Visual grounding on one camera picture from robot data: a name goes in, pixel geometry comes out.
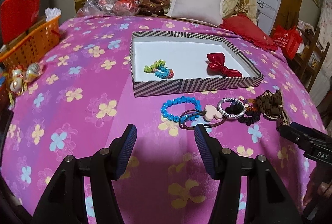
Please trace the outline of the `person right hand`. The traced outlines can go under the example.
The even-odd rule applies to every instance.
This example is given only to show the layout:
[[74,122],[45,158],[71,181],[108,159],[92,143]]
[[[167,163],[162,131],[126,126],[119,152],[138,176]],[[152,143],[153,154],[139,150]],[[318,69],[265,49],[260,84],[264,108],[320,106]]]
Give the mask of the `person right hand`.
[[302,205],[306,207],[316,194],[329,198],[331,196],[331,182],[326,183],[320,180],[325,174],[327,165],[318,162],[310,174],[310,180],[307,184],[307,190],[303,198]]

